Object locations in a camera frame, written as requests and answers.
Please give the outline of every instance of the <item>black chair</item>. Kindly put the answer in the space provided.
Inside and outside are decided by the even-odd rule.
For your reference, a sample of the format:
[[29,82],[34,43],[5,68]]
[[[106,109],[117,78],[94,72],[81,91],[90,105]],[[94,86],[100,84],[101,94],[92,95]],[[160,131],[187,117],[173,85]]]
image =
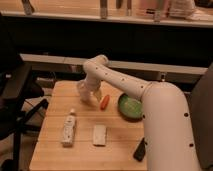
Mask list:
[[41,100],[27,113],[22,111],[22,106],[27,98],[43,95],[31,66],[25,64],[15,51],[0,13],[0,140],[14,134],[13,159],[5,160],[0,170],[19,170],[21,134],[40,130],[38,126],[28,125],[27,121],[40,107],[47,108],[48,102]]
[[213,171],[213,63],[193,88],[189,107],[200,166]]

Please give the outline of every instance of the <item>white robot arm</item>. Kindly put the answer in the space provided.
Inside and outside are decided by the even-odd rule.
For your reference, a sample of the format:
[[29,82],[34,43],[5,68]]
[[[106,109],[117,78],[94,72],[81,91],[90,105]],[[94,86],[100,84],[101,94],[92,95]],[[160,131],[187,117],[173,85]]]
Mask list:
[[175,85],[148,82],[107,68],[104,55],[87,60],[87,76],[78,83],[82,100],[104,80],[142,102],[149,171],[201,171],[186,98]]

